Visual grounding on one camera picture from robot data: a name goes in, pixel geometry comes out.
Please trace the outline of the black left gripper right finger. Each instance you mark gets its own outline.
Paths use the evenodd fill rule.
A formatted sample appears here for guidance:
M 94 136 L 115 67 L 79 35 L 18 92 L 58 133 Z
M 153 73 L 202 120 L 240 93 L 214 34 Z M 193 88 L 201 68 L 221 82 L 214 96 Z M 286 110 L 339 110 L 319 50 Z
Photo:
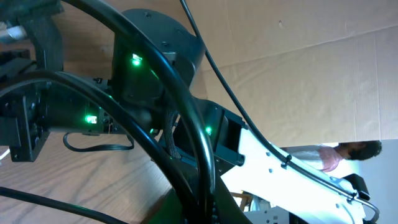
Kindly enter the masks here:
M 220 224 L 251 224 L 249 219 L 239 209 L 233 196 L 225 186 L 221 177 L 215 179 L 214 201 L 217 223 Z

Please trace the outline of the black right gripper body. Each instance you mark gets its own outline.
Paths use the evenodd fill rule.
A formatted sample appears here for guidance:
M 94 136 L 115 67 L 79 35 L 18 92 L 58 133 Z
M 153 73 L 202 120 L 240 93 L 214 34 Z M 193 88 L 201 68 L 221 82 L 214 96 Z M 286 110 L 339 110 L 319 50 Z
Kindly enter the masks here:
M 36 69 L 30 50 L 1 52 L 1 84 Z M 49 132 L 40 124 L 42 106 L 39 83 L 13 90 L 1 97 L 1 146 L 7 146 L 13 162 L 34 162 Z

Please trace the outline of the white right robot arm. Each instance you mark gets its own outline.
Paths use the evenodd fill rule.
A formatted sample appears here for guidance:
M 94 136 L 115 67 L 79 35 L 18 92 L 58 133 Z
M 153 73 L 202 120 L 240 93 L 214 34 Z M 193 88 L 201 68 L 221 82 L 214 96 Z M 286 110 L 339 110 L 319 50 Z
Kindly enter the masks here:
M 124 15 L 154 40 L 169 39 L 171 62 L 191 83 L 196 65 L 203 57 L 203 45 L 176 20 L 165 14 L 130 9 Z M 167 114 L 165 89 L 157 75 L 137 55 L 115 40 L 113 77 L 94 78 L 90 84 L 116 97 L 139 124 L 160 136 L 167 154 L 179 153 L 176 165 L 183 171 L 197 168 L 187 128 L 175 113 Z M 121 125 L 99 106 L 76 91 L 41 83 L 5 95 L 1 99 L 1 144 L 9 146 L 14 161 L 32 162 L 52 131 L 85 135 L 122 134 Z M 330 177 L 309 165 L 263 146 L 241 117 L 208 100 L 197 100 L 215 158 L 216 173 L 227 178 L 242 177 L 256 165 L 265 164 L 269 173 L 244 183 L 244 190 L 276 201 L 276 208 L 264 213 L 268 223 L 364 223 L 368 204 L 364 180 L 352 174 Z

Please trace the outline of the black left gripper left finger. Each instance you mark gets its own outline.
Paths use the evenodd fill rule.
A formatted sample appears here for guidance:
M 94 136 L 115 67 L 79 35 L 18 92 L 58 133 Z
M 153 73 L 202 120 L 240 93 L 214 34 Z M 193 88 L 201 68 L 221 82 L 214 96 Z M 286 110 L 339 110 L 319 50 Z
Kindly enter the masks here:
M 149 220 L 149 224 L 184 224 L 185 217 L 182 204 L 175 193 L 171 190 L 164 198 L 158 211 Z

